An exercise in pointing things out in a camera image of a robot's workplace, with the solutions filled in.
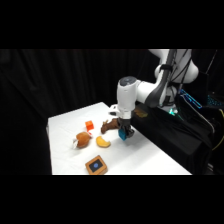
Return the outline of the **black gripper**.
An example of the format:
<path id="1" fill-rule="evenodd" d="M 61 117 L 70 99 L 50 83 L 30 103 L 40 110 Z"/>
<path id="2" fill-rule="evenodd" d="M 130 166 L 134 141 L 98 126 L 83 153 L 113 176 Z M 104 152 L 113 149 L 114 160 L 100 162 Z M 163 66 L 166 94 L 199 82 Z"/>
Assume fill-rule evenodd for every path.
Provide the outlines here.
<path id="1" fill-rule="evenodd" d="M 122 131 L 127 134 L 127 138 L 131 138 L 135 131 L 131 127 L 131 120 L 130 119 L 123 119 L 123 118 L 118 118 L 118 125 L 119 125 L 119 130 L 118 130 L 118 135 L 120 138 L 122 138 Z"/>

